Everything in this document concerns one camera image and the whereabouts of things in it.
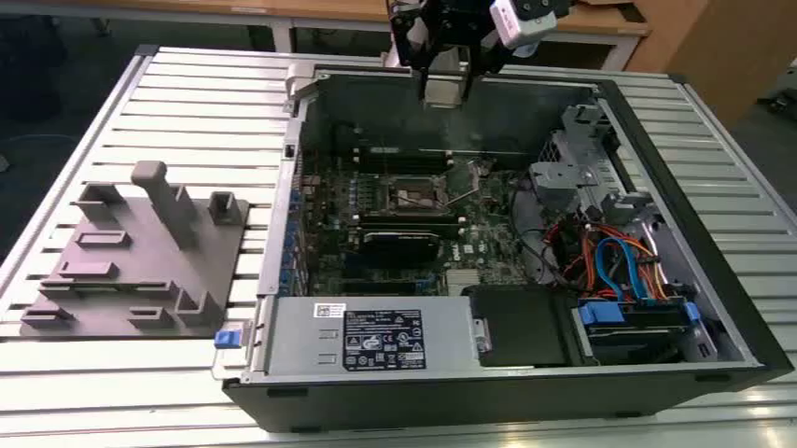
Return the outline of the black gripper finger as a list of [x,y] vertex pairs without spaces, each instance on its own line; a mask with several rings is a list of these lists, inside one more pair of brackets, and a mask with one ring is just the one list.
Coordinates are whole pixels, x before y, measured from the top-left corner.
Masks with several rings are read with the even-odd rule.
[[435,44],[426,25],[398,27],[398,62],[408,67],[416,81],[416,96],[424,101],[428,71],[435,58]]
[[498,31],[492,29],[484,37],[467,46],[467,70],[462,101],[466,102],[475,80],[486,74],[498,74],[507,62],[507,48],[503,45]]

